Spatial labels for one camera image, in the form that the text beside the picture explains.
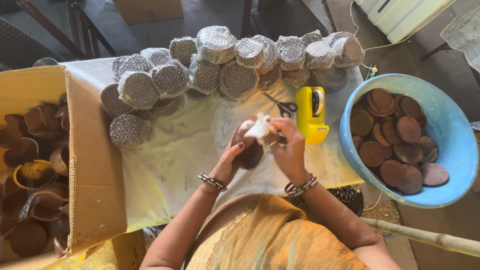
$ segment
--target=hand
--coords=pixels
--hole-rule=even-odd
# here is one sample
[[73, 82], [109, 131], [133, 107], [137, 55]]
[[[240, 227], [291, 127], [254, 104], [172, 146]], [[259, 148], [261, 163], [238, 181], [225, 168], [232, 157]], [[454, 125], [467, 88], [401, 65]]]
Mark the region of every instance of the hand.
[[[283, 147], [278, 143], [271, 145], [270, 149], [275, 158], [275, 162], [292, 184], [304, 184], [310, 179], [310, 175], [305, 169], [305, 161], [303, 159], [305, 137], [289, 118], [273, 118], [270, 124], [281, 131], [287, 138], [287, 143]], [[277, 141], [278, 136], [269, 134], [264, 140], [269, 145]]]
[[230, 146], [232, 144], [232, 140], [228, 143], [223, 155], [220, 157], [220, 160], [216, 164], [215, 168], [209, 174], [210, 177], [219, 181], [224, 186], [227, 186], [232, 182], [233, 177], [239, 170], [238, 164], [232, 164], [233, 159], [239, 155], [244, 147], [244, 143], [240, 142], [234, 146]]

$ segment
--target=yellow tape dispenser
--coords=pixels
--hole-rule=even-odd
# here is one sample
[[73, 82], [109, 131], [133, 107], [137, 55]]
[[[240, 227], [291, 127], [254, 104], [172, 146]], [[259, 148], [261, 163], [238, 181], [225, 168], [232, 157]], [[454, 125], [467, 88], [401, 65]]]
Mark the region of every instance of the yellow tape dispenser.
[[295, 94], [297, 122], [306, 144], [320, 144], [330, 130], [325, 125], [325, 92], [321, 87], [303, 87]]

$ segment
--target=woman's left hand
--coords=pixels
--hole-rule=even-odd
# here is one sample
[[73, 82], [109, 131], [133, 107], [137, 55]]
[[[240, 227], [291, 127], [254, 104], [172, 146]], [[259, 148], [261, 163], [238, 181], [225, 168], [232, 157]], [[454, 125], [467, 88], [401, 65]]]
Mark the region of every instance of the woman's left hand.
[[239, 170], [238, 164], [232, 163], [232, 161], [245, 148], [242, 142], [234, 146], [230, 146], [231, 144], [232, 141], [230, 140], [227, 148], [225, 148], [225, 152], [223, 152], [222, 157], [220, 157], [220, 160], [216, 164], [215, 168], [209, 174], [210, 177], [219, 181], [224, 186], [227, 186], [230, 184], [230, 182], [232, 182], [233, 177]]

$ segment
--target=bamboo pole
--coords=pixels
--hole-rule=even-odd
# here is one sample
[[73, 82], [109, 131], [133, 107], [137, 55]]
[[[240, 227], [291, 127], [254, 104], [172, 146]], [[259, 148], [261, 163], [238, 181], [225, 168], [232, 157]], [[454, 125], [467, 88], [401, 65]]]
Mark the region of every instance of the bamboo pole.
[[432, 233], [413, 229], [386, 221], [373, 220], [368, 218], [361, 218], [370, 227], [373, 227], [379, 231], [401, 235], [406, 238], [434, 245], [436, 247], [463, 253], [475, 257], [480, 257], [480, 242], [468, 240], [460, 237], [451, 236], [444, 233]]

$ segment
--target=woman's right hand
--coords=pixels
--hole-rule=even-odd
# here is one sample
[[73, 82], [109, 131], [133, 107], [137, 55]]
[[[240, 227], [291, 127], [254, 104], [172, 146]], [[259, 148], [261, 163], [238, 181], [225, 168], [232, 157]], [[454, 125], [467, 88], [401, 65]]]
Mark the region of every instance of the woman's right hand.
[[271, 145], [275, 162], [292, 184], [303, 185], [310, 179], [303, 159], [305, 137], [290, 118], [273, 118], [270, 124], [287, 138], [287, 143], [282, 147], [278, 143], [273, 143], [278, 140], [277, 135], [270, 134], [265, 137], [265, 142]]

